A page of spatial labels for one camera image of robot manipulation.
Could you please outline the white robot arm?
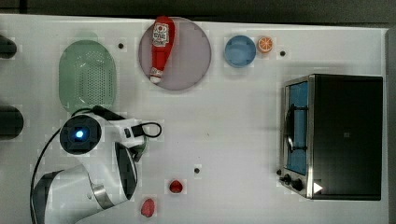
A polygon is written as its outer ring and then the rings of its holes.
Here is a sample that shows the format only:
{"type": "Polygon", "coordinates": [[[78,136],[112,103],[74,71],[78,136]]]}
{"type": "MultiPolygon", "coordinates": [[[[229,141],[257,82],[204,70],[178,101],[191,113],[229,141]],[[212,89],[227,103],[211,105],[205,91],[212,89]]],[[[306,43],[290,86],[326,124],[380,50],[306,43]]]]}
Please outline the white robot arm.
{"type": "Polygon", "coordinates": [[[75,115],[58,144],[78,165],[39,179],[31,197],[34,224],[76,224],[131,200],[138,182],[132,149],[146,146],[141,120],[75,115]]]}

